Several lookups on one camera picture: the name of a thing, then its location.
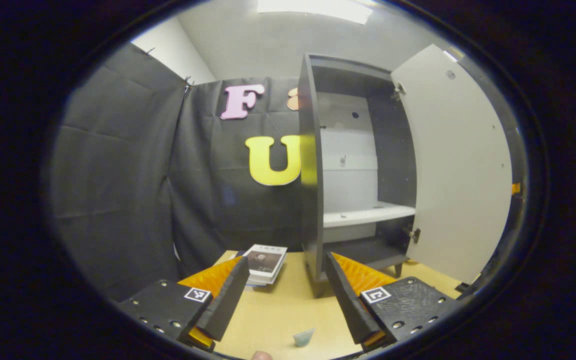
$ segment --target white wall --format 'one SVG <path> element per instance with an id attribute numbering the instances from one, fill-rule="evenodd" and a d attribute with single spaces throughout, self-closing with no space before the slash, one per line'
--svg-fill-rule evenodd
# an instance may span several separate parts
<path id="1" fill-rule="evenodd" d="M 135 44 L 182 78 L 190 76 L 189 82 L 195 84 L 215 81 L 215 75 L 199 55 L 194 44 L 188 38 L 179 19 L 172 16 L 166 21 L 147 30 L 131 43 Z"/>
<path id="2" fill-rule="evenodd" d="M 444 50 L 450 45 L 422 21 L 390 6 L 371 5 L 360 25 L 322 14 L 258 13 L 257 5 L 257 0 L 209 0 L 179 13 L 218 80 L 299 76 L 304 53 L 394 70 L 430 44 Z"/>

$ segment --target cabinet leg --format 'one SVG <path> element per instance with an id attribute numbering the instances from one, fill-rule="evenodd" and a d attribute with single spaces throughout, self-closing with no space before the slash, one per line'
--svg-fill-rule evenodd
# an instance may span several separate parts
<path id="1" fill-rule="evenodd" d="M 324 284 L 323 282 L 318 282 L 315 284 L 315 298 L 319 299 L 324 295 L 324 292 L 326 292 L 326 284 Z"/>
<path id="2" fill-rule="evenodd" d="M 404 267 L 404 264 L 396 264 L 395 265 L 395 278 L 401 278 L 402 277 L 402 269 Z"/>

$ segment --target yellow letter u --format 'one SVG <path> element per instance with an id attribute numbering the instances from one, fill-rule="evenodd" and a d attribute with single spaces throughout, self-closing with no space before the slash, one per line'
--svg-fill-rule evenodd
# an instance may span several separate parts
<path id="1" fill-rule="evenodd" d="M 250 175 L 262 185 L 290 184 L 302 171 L 299 135 L 287 135 L 281 138 L 281 143 L 286 145 L 288 155 L 288 166 L 282 171 L 274 171 L 270 168 L 270 146 L 274 143 L 275 139 L 269 136 L 255 136 L 246 140 L 246 146 L 250 149 Z"/>

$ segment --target door hinge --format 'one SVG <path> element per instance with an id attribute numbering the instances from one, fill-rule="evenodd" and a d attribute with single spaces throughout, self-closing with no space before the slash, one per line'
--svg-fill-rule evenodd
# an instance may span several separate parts
<path id="1" fill-rule="evenodd" d="M 391 99 L 396 99 L 396 100 L 402 100 L 402 95 L 406 94 L 406 90 L 404 89 L 404 86 L 402 85 L 401 82 L 397 82 L 395 84 L 395 92 L 393 92 L 392 96 L 390 96 Z"/>
<path id="2" fill-rule="evenodd" d="M 414 231 L 411 231 L 408 233 L 410 240 L 412 240 L 413 243 L 418 243 L 419 242 L 419 235 L 421 235 L 421 229 L 420 228 L 416 228 Z"/>

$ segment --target open cabinet door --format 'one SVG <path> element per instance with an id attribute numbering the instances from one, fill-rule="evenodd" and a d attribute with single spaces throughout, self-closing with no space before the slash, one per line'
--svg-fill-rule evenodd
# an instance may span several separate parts
<path id="1" fill-rule="evenodd" d="M 472 283 L 508 217 L 512 167 L 499 118 L 470 75 L 435 45 L 394 70 L 413 139 L 416 215 L 407 256 Z"/>

